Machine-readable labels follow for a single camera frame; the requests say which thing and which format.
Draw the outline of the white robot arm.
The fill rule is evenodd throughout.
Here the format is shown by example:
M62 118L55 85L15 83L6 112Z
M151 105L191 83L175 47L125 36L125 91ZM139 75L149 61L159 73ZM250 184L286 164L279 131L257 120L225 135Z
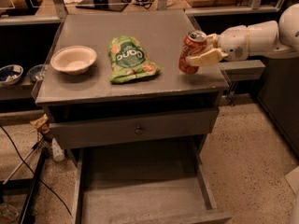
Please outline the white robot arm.
M192 49L185 61L191 67L213 65L221 60L245 61L248 57L295 58L299 53L299 5L288 7L279 21L266 21L226 29L220 35L196 35L203 38L203 49Z

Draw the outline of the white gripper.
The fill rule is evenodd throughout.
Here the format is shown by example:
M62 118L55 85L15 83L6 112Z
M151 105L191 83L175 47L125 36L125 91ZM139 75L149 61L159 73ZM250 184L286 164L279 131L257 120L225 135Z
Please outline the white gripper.
M206 46L210 48L209 51L188 56L187 64L199 67L217 64L222 59L229 62L245 61L249 57L248 28L239 25L226 29L220 35L207 35Z

